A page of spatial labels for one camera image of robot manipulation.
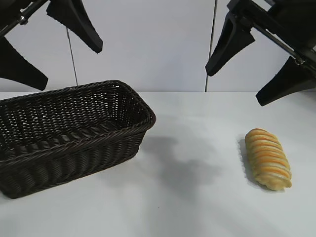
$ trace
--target white table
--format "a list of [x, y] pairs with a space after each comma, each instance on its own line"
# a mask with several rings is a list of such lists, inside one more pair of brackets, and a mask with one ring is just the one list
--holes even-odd
[[[28, 197], [0, 197], [0, 236], [315, 236], [316, 93], [266, 107], [255, 93], [141, 96], [158, 120], [134, 159]], [[245, 174], [239, 145], [255, 127], [282, 142], [291, 189], [269, 192]]]

